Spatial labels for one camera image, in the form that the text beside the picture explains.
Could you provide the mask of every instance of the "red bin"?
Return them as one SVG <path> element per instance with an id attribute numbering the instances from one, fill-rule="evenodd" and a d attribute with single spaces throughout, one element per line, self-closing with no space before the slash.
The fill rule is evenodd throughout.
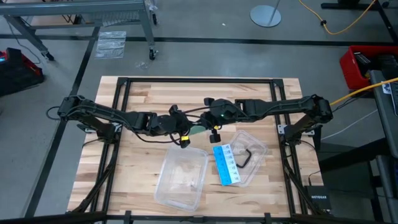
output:
<path id="1" fill-rule="evenodd" d="M 347 53 L 340 59 L 341 69 L 349 89 L 358 90 L 370 85 L 369 79 L 363 77 L 356 63 L 354 52 L 361 52 L 367 58 L 375 57 L 379 54 L 398 55 L 398 47 L 394 46 L 350 46 Z"/>

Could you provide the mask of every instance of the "metal rack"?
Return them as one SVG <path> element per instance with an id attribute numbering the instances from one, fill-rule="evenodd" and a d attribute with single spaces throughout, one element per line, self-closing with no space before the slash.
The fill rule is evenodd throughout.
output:
<path id="1" fill-rule="evenodd" d="M 0 15 L 13 25 L 40 53 L 50 61 L 54 57 L 48 48 L 35 35 L 37 29 L 76 28 L 76 27 L 103 27 L 125 26 L 140 24 L 149 44 L 149 58 L 154 60 L 154 35 L 152 33 L 150 15 L 154 24 L 156 16 L 146 8 L 144 0 L 83 0 L 83 1 L 51 1 L 34 3 L 7 3 L 0 0 Z M 63 16 L 65 25 L 32 26 L 21 16 Z M 70 15 L 76 15 L 72 22 Z"/>

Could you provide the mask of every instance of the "clear plastic container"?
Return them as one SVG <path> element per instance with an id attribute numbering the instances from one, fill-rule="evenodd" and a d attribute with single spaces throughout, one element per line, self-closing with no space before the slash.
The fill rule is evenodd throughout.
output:
<path id="1" fill-rule="evenodd" d="M 241 166 L 243 166 L 249 157 L 249 153 L 246 150 L 251 152 L 251 158 L 246 166 L 238 168 L 241 181 L 233 184 L 238 187 L 247 187 L 260 168 L 260 165 L 264 162 L 264 157 L 267 154 L 268 147 L 249 133 L 242 130 L 236 132 L 231 142 L 229 142 L 229 145 L 231 146 L 236 164 Z"/>
<path id="2" fill-rule="evenodd" d="M 171 146 L 163 161 L 155 200 L 162 205 L 195 211 L 199 206 L 207 163 L 208 153 L 204 150 Z"/>

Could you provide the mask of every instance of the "gray floor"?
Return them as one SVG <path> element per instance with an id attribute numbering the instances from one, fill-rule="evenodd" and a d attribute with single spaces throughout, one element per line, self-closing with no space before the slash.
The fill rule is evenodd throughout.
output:
<path id="1" fill-rule="evenodd" d="M 331 30 L 346 27 L 361 13 L 321 10 L 320 2 L 305 2 L 328 20 Z M 391 41 L 376 12 L 370 12 L 347 33 L 330 36 L 325 34 L 315 16 L 293 0 L 281 1 L 282 22 L 277 27 L 261 28 L 251 22 L 248 14 L 250 8 L 264 3 L 272 5 L 275 1 L 159 1 L 161 24 L 154 28 L 154 34 L 157 37 Z M 392 22 L 398 18 L 393 9 L 386 13 Z M 2 18 L 0 27 L 2 33 L 10 33 Z M 128 36 L 142 35 L 141 28 L 136 26 L 102 30 L 126 30 Z M 90 35 L 91 31 L 57 29 L 40 30 L 38 33 Z M 30 43 L 25 40 L 21 42 L 39 55 Z M 47 80 L 36 88 L 0 98 L 0 219 L 21 216 L 57 125 L 47 119 L 44 112 L 51 106 L 59 105 L 70 91 L 87 46 L 85 41 L 46 40 L 44 44 L 57 59 L 56 62 L 46 62 L 41 58 L 39 66 L 43 68 Z M 13 39 L 0 40 L 0 49 L 6 47 L 19 48 Z M 339 65 L 339 59 L 347 47 L 162 42 L 157 43 L 157 49 L 160 54 L 154 62 L 148 59 L 145 42 L 128 42 L 121 59 L 92 58 L 79 94 L 93 99 L 103 75 L 297 77 L 304 95 L 316 93 L 335 100 L 348 92 Z M 35 60 L 34 56 L 23 51 Z M 141 62 L 147 63 L 148 67 L 137 68 L 136 65 Z M 345 128 L 375 109 L 373 100 L 352 103 L 335 113 L 334 120 L 324 126 L 323 136 Z M 66 210 L 85 137 L 75 125 L 68 124 L 36 215 L 58 214 Z M 383 136 L 380 120 L 374 114 L 325 142 L 360 146 Z M 368 199 L 332 192 L 332 202 L 334 213 L 339 217 L 373 218 Z"/>

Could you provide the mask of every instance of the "cart wheel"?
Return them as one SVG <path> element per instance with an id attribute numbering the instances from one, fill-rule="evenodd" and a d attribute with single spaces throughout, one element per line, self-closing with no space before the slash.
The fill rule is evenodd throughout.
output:
<path id="1" fill-rule="evenodd" d="M 50 54 L 50 52 L 47 52 L 46 54 L 42 54 L 42 55 L 43 55 L 43 57 L 45 57 L 46 59 L 48 59 L 51 62 L 53 62 L 55 60 L 53 55 Z"/>
<path id="2" fill-rule="evenodd" d="M 156 14 L 152 14 L 152 20 L 154 21 L 154 25 L 156 26 L 157 25 L 157 17 L 156 17 Z"/>
<path id="3" fill-rule="evenodd" d="M 389 5 L 390 5 L 390 2 L 383 2 L 383 4 L 381 4 L 381 6 L 383 8 L 388 8 Z"/>
<path id="4" fill-rule="evenodd" d="M 155 54 L 155 51 L 154 50 L 149 50 L 149 59 L 151 59 L 151 60 L 155 60 L 155 58 L 156 58 L 156 54 Z"/>

